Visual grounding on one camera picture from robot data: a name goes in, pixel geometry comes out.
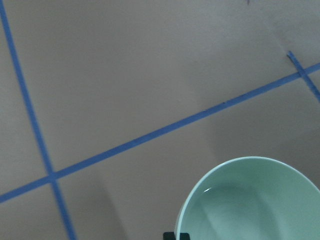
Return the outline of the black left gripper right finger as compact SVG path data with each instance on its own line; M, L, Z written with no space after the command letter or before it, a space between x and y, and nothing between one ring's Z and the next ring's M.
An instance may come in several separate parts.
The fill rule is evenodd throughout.
M180 240L190 240L190 235L188 233L182 232L179 234Z

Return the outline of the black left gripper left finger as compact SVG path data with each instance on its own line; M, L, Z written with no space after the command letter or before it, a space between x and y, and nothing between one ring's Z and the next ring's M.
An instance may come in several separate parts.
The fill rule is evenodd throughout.
M176 236L174 232L164 232L163 235L163 240L176 240Z

